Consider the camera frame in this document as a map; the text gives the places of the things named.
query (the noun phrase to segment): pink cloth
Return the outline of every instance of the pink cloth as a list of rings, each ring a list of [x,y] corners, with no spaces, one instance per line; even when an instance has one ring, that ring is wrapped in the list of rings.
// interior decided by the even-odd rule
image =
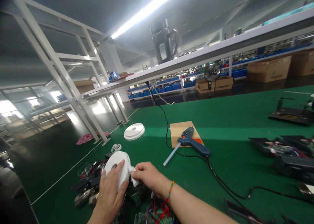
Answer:
[[[105,136],[108,137],[110,134],[108,132],[104,132]],[[77,145],[81,145],[84,144],[86,142],[89,142],[90,140],[93,139],[93,136],[90,133],[85,134],[84,136],[82,136],[78,141],[77,141]]]

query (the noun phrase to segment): ceiling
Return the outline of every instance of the ceiling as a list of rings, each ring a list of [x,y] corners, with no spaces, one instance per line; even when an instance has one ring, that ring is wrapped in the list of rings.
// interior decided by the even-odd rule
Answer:
[[[110,35],[151,0],[34,1]],[[116,45],[123,68],[132,72],[141,69],[141,64],[149,64],[150,57],[155,57],[149,27],[156,19],[167,18],[169,28],[178,30],[180,48],[184,51],[218,40],[218,30],[224,25],[230,25],[232,31],[238,27],[251,28],[302,6],[304,1],[313,0],[169,0],[111,42]],[[18,12],[11,0],[1,3],[4,4],[2,9]],[[39,10],[32,11],[39,20],[54,22],[56,26],[69,25]],[[43,28],[43,31],[56,52],[82,55],[74,36],[48,28]],[[16,21],[3,13],[0,14],[0,40],[0,86],[51,79]],[[89,78],[91,75],[89,67],[77,67],[70,74],[73,79]]]

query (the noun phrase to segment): workbench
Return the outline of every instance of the workbench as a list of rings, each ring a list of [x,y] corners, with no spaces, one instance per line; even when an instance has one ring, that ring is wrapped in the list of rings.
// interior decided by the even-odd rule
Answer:
[[[313,126],[304,127],[282,121],[270,120],[268,115],[277,107],[280,97],[292,97],[295,101],[284,102],[286,107],[302,108],[309,99],[306,94],[284,93],[284,91],[314,93],[314,85],[243,94],[229,97],[198,100],[174,105],[163,105],[170,123],[192,121],[205,146],[212,154],[210,162],[216,173],[235,192],[246,196],[251,186],[264,186],[282,193],[302,197],[297,180],[278,175],[270,167],[272,158],[264,157],[248,140],[248,137],[274,139],[280,135],[313,136]],[[40,224],[42,223],[87,223],[92,209],[85,205],[74,207],[77,193],[70,190],[79,177],[78,170],[84,163],[104,159],[113,144],[122,145],[131,164],[151,161],[170,180],[196,197],[226,213],[223,198],[232,198],[219,186],[204,161],[174,155],[167,167],[163,162],[171,153],[165,144],[167,124],[158,106],[140,108],[126,112],[127,125],[115,122],[112,113],[97,115],[103,128],[114,130],[111,140],[105,145],[89,143],[77,146],[80,133],[70,121],[62,122],[44,132],[26,139],[9,152],[15,170],[32,203]],[[145,126],[143,136],[134,141],[123,138],[124,130],[133,123]],[[168,143],[171,144],[168,132]],[[180,153],[197,155],[192,148],[180,148]],[[311,223],[314,206],[309,203],[255,190],[250,200],[240,200],[255,215],[263,220],[283,220],[285,214],[298,224]],[[135,213],[145,211],[127,200],[126,223],[133,223]]]

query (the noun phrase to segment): black power cord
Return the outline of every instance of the black power cord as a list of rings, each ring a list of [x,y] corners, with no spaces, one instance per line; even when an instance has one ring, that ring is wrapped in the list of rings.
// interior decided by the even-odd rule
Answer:
[[[148,89],[155,101],[155,103],[161,108],[161,110],[164,112],[164,115],[165,115],[165,120],[167,122],[167,131],[166,131],[166,138],[165,138],[165,141],[166,141],[166,145],[168,146],[169,149],[173,150],[173,148],[171,148],[169,145],[168,145],[168,142],[167,142],[167,135],[168,135],[168,130],[169,130],[169,122],[166,118],[166,113],[164,111],[164,109],[156,102],[155,98],[154,98],[154,95],[149,87],[149,83],[148,82],[145,82],[148,86]],[[296,197],[296,196],[292,196],[292,195],[288,195],[288,194],[283,194],[283,193],[280,193],[278,191],[274,191],[272,189],[268,189],[268,188],[265,188],[265,187],[262,187],[262,186],[253,186],[250,188],[249,190],[249,194],[248,196],[241,196],[239,194],[237,194],[236,192],[234,192],[229,186],[227,186],[227,184],[216,174],[216,172],[214,171],[213,167],[211,166],[210,162],[209,162],[209,158],[208,156],[204,159],[200,156],[196,156],[196,155],[183,155],[183,154],[180,154],[176,151],[176,154],[180,155],[180,156],[183,156],[183,157],[196,157],[196,158],[200,158],[202,159],[209,167],[209,169],[212,171],[212,173],[214,174],[214,177],[215,179],[217,180],[218,184],[227,192],[228,195],[230,195],[231,198],[233,198],[240,206],[242,206],[243,208],[249,210],[248,208],[246,208],[240,201],[237,200],[237,198],[235,198],[233,195],[235,195],[236,197],[240,198],[240,199],[244,199],[244,200],[247,200],[247,199],[250,199],[251,196],[252,196],[252,193],[254,190],[256,189],[262,189],[262,190],[265,190],[265,191],[268,191],[268,192],[271,192],[271,193],[274,193],[274,194],[277,194],[277,195],[281,195],[281,196],[285,196],[285,197],[288,197],[288,198],[292,198],[292,199],[296,199],[296,200],[300,200],[300,201],[304,201],[304,202],[307,202],[307,203],[311,203],[313,204],[311,201],[309,201],[308,199],[306,198],[299,198],[299,197]]]

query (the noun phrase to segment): white round plastic part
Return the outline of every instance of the white round plastic part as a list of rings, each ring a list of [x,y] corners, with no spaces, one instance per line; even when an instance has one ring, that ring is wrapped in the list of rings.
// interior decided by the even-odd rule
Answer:
[[[118,190],[120,189],[120,186],[122,182],[125,180],[128,180],[130,177],[129,167],[131,166],[131,161],[127,153],[122,151],[117,151],[111,157],[106,163],[105,170],[106,170],[106,176],[111,171],[111,169],[116,168],[117,165],[124,160],[124,165],[120,170],[119,174],[119,180],[118,180]]]
[[[124,131],[124,138],[126,140],[135,140],[139,138],[141,135],[143,135],[145,132],[145,127],[141,123],[135,123],[131,126],[129,126],[125,131]]]
[[[122,149],[122,146],[120,144],[114,144],[111,148],[111,153],[115,153],[117,151],[120,151]]]

